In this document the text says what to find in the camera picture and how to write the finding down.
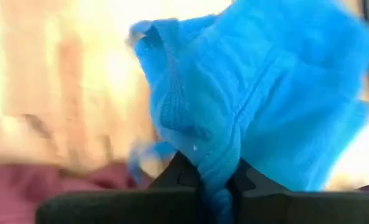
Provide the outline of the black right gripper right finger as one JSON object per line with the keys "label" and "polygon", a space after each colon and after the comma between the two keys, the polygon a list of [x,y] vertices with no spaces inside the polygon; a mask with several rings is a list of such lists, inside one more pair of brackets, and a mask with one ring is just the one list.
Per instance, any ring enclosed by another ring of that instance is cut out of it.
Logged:
{"label": "black right gripper right finger", "polygon": [[369,223],[369,192],[293,192],[243,159],[233,175],[236,223]]}

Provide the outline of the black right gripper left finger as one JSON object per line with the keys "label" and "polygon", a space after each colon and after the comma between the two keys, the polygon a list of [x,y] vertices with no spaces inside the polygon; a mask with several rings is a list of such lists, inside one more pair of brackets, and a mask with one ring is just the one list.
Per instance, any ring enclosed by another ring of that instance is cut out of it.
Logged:
{"label": "black right gripper left finger", "polygon": [[195,223],[199,173],[181,153],[147,189],[72,192],[36,211],[36,224]]}

